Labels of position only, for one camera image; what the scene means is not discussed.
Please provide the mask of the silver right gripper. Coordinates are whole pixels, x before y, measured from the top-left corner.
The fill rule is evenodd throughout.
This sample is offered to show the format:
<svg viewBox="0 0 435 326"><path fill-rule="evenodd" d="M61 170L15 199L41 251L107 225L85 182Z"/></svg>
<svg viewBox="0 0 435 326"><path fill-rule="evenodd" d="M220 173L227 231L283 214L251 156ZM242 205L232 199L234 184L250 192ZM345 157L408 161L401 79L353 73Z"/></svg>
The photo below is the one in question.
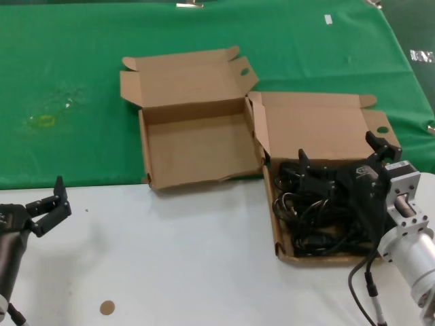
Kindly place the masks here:
<svg viewBox="0 0 435 326"><path fill-rule="evenodd" d="M421 173L407 160L402 149L371 131L365 136L373 153L368 165L368 236L391 238L425 230L425 214L415 201ZM298 150L299 187L318 196L333 196L335 170L312 165L303 149Z"/></svg>

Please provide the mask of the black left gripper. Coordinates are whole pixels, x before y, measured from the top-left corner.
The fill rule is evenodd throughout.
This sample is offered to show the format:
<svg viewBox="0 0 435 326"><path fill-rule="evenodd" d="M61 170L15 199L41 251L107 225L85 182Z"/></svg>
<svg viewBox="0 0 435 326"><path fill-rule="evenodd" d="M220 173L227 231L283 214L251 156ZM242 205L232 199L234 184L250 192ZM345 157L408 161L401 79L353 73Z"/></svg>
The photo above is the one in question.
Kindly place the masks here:
<svg viewBox="0 0 435 326"><path fill-rule="evenodd" d="M67 190L61 176L57 176L53 195L26 204L1 204L1 235L14 232L34 233L38 238L47 234L71 215ZM46 214L32 224L30 214Z"/></svg>

